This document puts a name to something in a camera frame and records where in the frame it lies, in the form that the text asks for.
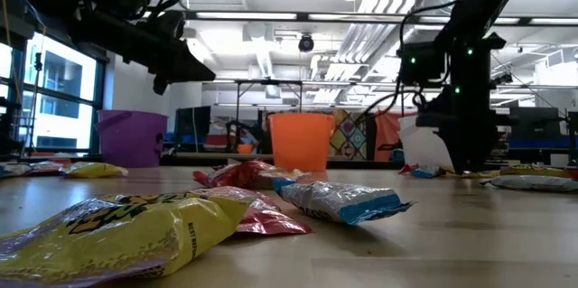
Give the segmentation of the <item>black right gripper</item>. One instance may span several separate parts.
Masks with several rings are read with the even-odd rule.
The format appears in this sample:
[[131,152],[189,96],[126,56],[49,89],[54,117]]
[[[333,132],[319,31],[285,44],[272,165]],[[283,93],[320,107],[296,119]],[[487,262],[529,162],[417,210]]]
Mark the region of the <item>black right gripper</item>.
[[440,128],[440,137],[446,145],[452,167],[456,174],[463,174],[465,169],[479,172],[483,168],[488,154],[489,132],[485,128],[469,132],[465,154],[461,133],[444,126],[516,125],[517,117],[498,114],[489,107],[484,96],[441,93],[420,108],[415,124]]

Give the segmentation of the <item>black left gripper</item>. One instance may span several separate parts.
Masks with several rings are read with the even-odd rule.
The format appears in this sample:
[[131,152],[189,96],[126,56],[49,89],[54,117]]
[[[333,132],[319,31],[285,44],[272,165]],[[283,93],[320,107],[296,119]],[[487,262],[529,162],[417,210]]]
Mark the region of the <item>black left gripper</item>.
[[184,14],[169,11],[135,24],[103,12],[83,13],[71,26],[75,43],[91,43],[151,70],[153,91],[162,96],[169,83],[213,81],[215,73],[180,40]]

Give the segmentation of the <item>blue silver candy bar packet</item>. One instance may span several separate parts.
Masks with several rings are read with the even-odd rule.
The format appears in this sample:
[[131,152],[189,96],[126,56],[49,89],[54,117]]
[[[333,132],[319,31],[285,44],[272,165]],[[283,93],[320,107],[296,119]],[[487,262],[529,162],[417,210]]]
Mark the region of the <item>blue silver candy bar packet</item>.
[[432,179],[446,174],[444,168],[438,166],[417,166],[410,171],[416,178]]
[[578,193],[578,181],[572,178],[562,178],[541,175],[500,175],[482,185],[492,186],[509,190],[535,190],[546,192]]
[[392,189],[348,183],[274,180],[274,190],[309,217],[351,226],[389,218],[414,205],[412,201],[402,202]]
[[0,179],[22,177],[32,171],[27,163],[0,163]]

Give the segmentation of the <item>yellow Sour Patch packet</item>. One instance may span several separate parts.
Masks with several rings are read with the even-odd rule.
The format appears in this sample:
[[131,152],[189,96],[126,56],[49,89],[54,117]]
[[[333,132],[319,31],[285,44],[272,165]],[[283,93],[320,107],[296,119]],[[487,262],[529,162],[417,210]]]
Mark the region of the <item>yellow Sour Patch packet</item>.
[[273,168],[258,172],[249,183],[250,189],[272,190],[275,181],[299,181],[309,177],[309,172],[302,172],[298,169],[287,171],[282,168]]
[[230,237],[250,203],[192,192],[84,200],[0,236],[0,288],[172,274]]
[[559,168],[544,167],[533,164],[517,164],[503,167],[499,171],[500,175],[535,175],[572,179],[572,174],[567,170]]
[[61,171],[69,178],[125,177],[128,170],[109,163],[77,162],[65,165]]

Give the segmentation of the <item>white plastic bucket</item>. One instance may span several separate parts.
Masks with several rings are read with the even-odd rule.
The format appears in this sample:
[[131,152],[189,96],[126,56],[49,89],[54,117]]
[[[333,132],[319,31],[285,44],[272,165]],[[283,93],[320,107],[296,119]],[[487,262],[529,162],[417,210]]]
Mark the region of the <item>white plastic bucket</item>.
[[443,139],[434,127],[418,127],[417,116],[398,119],[399,139],[403,145],[405,162],[410,166],[437,166],[453,171],[452,160]]

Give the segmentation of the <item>black computer monitor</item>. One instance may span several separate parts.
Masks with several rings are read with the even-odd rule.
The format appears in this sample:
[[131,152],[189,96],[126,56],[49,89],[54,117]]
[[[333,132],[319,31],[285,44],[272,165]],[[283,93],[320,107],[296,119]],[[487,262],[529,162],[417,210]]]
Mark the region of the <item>black computer monitor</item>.
[[555,107],[512,107],[509,114],[515,118],[511,126],[514,140],[545,140],[562,136],[560,116]]

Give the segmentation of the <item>orange cloth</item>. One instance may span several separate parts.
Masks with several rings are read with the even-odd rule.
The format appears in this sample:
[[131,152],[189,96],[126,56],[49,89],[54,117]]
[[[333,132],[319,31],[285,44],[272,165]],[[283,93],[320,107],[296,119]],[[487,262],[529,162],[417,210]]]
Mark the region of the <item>orange cloth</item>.
[[415,113],[402,115],[401,113],[385,113],[375,117],[376,142],[375,156],[376,162],[388,162],[390,155],[395,149],[401,149],[398,132],[400,130],[399,119],[404,116],[414,116]]

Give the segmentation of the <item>purple plastic bucket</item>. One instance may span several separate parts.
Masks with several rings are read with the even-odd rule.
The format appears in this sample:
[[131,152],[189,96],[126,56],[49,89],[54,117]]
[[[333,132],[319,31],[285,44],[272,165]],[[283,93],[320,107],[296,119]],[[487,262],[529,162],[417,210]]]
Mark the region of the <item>purple plastic bucket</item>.
[[130,110],[100,110],[95,128],[102,160],[125,168],[160,165],[167,132],[165,115]]

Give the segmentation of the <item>white light strip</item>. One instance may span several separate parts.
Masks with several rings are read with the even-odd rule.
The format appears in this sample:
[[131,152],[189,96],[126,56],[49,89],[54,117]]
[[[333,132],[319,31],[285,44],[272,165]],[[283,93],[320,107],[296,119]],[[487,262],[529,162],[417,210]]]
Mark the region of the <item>white light strip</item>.
[[323,23],[401,23],[403,15],[399,14],[309,14],[310,21]]
[[529,22],[530,25],[536,26],[569,26],[569,27],[578,27],[578,17],[570,17],[570,18],[532,18]]
[[281,20],[292,21],[297,14],[287,13],[250,13],[250,12],[198,12],[195,14],[201,20]]
[[[420,16],[418,20],[420,24],[446,24],[449,21],[449,16]],[[497,25],[510,25],[517,24],[519,22],[519,18],[499,17],[493,23]]]

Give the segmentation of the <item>large glass window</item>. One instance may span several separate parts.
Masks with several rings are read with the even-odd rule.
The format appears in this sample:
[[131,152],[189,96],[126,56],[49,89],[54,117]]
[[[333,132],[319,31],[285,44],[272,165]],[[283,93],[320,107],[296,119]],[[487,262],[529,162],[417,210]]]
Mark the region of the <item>large glass window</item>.
[[35,53],[42,52],[35,150],[26,153],[94,153],[106,64],[51,37],[35,33],[21,49],[0,42],[0,99],[15,103],[8,134],[20,147],[31,115]]

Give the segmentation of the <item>colourful patterned quilt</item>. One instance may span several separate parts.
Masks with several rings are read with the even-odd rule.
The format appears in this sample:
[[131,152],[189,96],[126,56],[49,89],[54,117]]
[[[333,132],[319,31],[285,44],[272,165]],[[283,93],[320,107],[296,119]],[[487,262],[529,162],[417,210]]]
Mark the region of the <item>colourful patterned quilt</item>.
[[360,113],[336,109],[332,115],[335,130],[330,140],[329,156],[352,161],[366,161],[366,126],[361,122],[356,123]]

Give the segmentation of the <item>black tripod stand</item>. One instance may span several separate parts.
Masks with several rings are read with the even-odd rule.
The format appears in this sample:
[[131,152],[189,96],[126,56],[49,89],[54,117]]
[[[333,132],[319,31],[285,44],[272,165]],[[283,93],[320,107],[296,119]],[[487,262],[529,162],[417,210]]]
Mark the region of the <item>black tripod stand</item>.
[[35,53],[35,62],[34,62],[34,69],[35,69],[35,79],[33,83],[33,98],[32,98],[32,111],[31,115],[26,119],[26,134],[23,141],[23,146],[21,152],[19,154],[20,158],[25,157],[25,154],[28,150],[32,149],[35,150],[33,144],[33,133],[34,133],[34,125],[35,125],[35,117],[36,117],[36,103],[37,103],[37,96],[38,96],[38,87],[39,87],[39,80],[40,80],[40,73],[42,72],[42,52]]

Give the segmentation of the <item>black overhead beam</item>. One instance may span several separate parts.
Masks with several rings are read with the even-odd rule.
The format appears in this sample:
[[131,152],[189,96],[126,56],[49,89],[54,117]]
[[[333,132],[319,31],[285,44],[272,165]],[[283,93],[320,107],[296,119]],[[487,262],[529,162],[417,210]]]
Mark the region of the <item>black overhead beam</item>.
[[[254,22],[254,21],[262,21],[262,22],[297,22],[297,23],[322,23],[320,21],[310,21],[308,19],[308,15],[309,14],[318,14],[318,13],[287,13],[287,14],[297,14],[297,19],[296,20],[292,20],[292,21],[281,21],[281,20],[269,20],[269,21],[263,21],[263,20],[201,20],[198,19],[196,17],[196,13],[198,12],[249,12],[249,11],[187,11],[185,13],[185,18],[187,20],[199,20],[199,21],[222,21],[222,22],[233,22],[233,21],[244,21],[244,22]],[[530,16],[514,16],[512,18],[519,18],[520,22],[517,24],[510,24],[510,25],[497,25],[497,24],[493,24],[493,26],[513,26],[513,27],[543,27],[543,26],[536,26],[536,25],[530,25],[529,22],[531,21],[532,18],[556,18],[556,17],[530,17]],[[400,24],[400,23],[382,23],[382,24]]]

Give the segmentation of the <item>orange pumpkin bucket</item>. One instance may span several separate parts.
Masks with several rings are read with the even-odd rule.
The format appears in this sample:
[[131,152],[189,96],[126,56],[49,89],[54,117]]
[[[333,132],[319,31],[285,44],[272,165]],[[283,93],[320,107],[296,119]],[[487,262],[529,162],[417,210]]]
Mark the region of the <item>orange pumpkin bucket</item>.
[[332,115],[283,113],[268,117],[274,164],[292,171],[324,172],[335,130]]

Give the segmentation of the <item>black aluminium table frame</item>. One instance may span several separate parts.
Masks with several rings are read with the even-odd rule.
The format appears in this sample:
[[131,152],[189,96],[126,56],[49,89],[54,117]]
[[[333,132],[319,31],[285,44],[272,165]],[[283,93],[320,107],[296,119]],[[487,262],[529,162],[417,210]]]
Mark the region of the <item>black aluminium table frame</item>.
[[[24,157],[22,163],[38,163],[48,160],[70,161],[70,162],[102,162],[100,155],[88,154],[85,156],[72,155],[37,155]],[[176,155],[166,155],[161,158],[161,166],[186,166],[186,167],[212,167],[227,164],[228,161],[235,160],[243,162],[245,160],[261,160],[274,164],[271,154],[247,155],[233,153],[177,153]],[[399,171],[405,166],[401,162],[376,162],[376,161],[353,161],[338,157],[329,157],[326,164],[327,170],[394,170]]]

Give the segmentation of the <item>black metal frame stand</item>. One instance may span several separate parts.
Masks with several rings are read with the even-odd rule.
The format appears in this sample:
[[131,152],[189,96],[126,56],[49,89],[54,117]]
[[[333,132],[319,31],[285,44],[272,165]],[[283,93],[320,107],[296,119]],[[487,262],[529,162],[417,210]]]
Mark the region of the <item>black metal frame stand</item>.
[[253,85],[262,86],[277,86],[282,85],[287,86],[298,98],[299,111],[303,110],[303,82],[301,80],[286,80],[286,79],[236,79],[237,84],[237,96],[236,96],[236,117],[235,122],[239,123],[239,109],[240,109],[240,99],[243,97],[245,92],[241,91],[241,86],[248,84],[247,90],[249,90]]

